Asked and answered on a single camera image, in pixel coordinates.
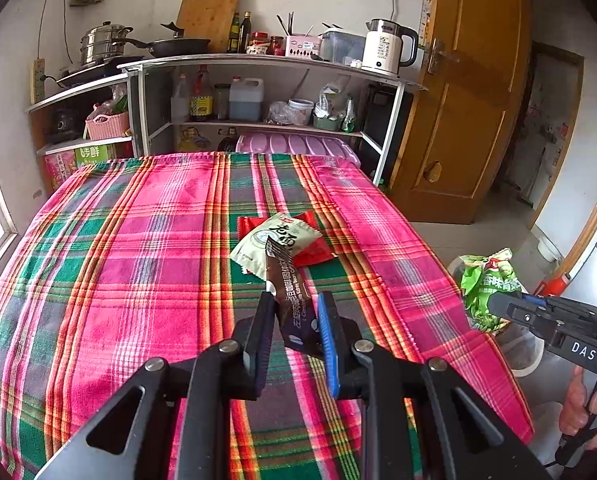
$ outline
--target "plaid tablecloth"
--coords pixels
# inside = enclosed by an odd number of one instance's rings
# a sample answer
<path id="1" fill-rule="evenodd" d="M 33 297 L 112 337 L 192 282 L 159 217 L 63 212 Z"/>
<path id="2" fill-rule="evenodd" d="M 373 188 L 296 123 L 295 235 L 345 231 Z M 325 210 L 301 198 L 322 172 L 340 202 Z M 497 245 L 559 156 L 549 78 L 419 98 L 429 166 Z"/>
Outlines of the plaid tablecloth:
<path id="1" fill-rule="evenodd" d="M 337 258 L 313 296 L 395 355 L 443 356 L 525 441 L 522 395 L 495 343 L 469 330 L 425 243 L 342 159 L 198 153 L 100 163 L 50 198 L 0 279 L 0 460 L 35 472 L 144 361 L 197 355 L 253 313 L 263 283 L 229 259 L 239 216 L 313 209 Z M 355 402 L 277 334 L 267 386 L 232 407 L 234 478 L 358 478 Z"/>

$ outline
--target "hand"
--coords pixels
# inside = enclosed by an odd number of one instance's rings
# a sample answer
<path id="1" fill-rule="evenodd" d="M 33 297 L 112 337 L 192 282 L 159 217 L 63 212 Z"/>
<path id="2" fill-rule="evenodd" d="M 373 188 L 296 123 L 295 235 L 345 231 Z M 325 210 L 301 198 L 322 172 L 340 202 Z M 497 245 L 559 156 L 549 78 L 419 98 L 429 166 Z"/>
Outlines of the hand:
<path id="1" fill-rule="evenodd" d="M 589 415 L 585 410 L 587 388 L 582 383 L 582 371 L 583 368 L 580 366 L 574 368 L 574 374 L 565 395 L 565 402 L 563 402 L 563 410 L 558 420 L 558 427 L 567 435 L 575 435 L 589 420 Z M 591 413 L 597 414 L 597 392 L 591 398 L 589 410 Z M 597 434 L 585 445 L 585 448 L 597 448 Z"/>

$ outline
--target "green plastic container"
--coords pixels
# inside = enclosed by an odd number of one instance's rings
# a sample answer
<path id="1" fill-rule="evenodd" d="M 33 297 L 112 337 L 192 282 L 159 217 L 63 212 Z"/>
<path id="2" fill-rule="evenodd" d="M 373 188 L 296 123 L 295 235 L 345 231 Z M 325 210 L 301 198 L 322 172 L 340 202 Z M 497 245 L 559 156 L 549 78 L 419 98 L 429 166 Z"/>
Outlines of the green plastic container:
<path id="1" fill-rule="evenodd" d="M 327 130 L 328 132 L 338 132 L 341 129 L 341 120 L 331 120 L 329 118 L 320 118 L 314 117 L 313 118 L 313 126 L 318 128 L 319 130 Z"/>

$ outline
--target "frying pan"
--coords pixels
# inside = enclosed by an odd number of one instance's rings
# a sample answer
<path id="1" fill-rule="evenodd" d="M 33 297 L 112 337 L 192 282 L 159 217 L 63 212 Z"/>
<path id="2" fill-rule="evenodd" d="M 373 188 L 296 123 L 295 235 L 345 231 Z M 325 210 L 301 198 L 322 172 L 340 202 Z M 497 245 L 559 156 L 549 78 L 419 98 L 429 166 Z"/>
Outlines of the frying pan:
<path id="1" fill-rule="evenodd" d="M 190 54 L 207 54 L 208 45 L 210 40 L 197 40 L 196 38 L 183 38 L 182 34 L 184 30 L 176 27 L 174 22 L 165 25 L 161 23 L 163 27 L 169 28 L 174 31 L 174 38 L 172 40 L 158 40 L 152 41 L 151 43 L 145 43 L 144 41 L 138 41 L 133 38 L 123 38 L 117 40 L 114 44 L 118 43 L 131 43 L 138 48 L 146 48 L 150 54 L 154 57 L 173 57 L 173 56 L 188 56 Z"/>

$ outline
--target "electric kettle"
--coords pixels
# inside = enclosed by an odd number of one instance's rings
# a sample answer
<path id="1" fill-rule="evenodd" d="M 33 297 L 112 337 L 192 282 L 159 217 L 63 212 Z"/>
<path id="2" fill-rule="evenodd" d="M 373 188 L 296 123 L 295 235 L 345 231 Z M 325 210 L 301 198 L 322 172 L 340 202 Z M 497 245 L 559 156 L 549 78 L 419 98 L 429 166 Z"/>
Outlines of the electric kettle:
<path id="1" fill-rule="evenodd" d="M 418 34 L 415 30 L 403 27 L 389 20 L 367 22 L 367 39 L 363 53 L 363 70 L 386 75 L 398 75 L 398 69 L 416 61 L 418 53 Z M 401 61 L 403 36 L 411 38 L 411 54 L 407 61 Z"/>

